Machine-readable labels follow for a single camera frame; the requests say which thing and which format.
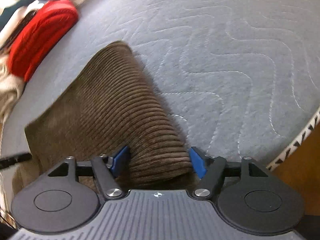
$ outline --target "black cable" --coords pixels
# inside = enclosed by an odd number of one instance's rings
[[[9,226],[9,227],[11,227],[12,229],[14,229],[15,230],[15,228],[12,226],[12,225],[10,225],[9,223],[8,223],[8,221],[7,220],[5,220],[4,219],[4,217],[0,214],[0,218],[2,218],[3,219],[3,221],[4,222],[6,222],[7,223],[7,225]]]

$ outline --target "red knitted fabric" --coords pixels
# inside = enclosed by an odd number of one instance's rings
[[[47,53],[78,21],[70,0],[47,2],[11,46],[9,71],[29,81]]]

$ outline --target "silver pivot bolt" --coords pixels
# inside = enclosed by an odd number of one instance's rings
[[[109,197],[119,197],[122,194],[122,191],[118,188],[112,188],[106,191],[106,194]]]
[[[198,197],[207,197],[210,195],[210,191],[205,188],[196,189],[194,193]]]

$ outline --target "mattress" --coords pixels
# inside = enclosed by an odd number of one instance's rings
[[[134,50],[186,147],[211,156],[267,165],[319,106],[320,0],[86,0],[78,10],[7,120],[2,155],[28,150],[24,127],[116,40]]]

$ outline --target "black and white patterned border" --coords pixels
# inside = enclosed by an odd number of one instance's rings
[[[283,163],[300,145],[301,143],[309,136],[309,134],[314,130],[316,125],[320,121],[320,107],[316,113],[312,116],[311,120],[305,126],[305,128],[299,133],[299,135],[285,148],[277,158],[275,158],[268,166],[267,169],[273,171],[281,163]]]

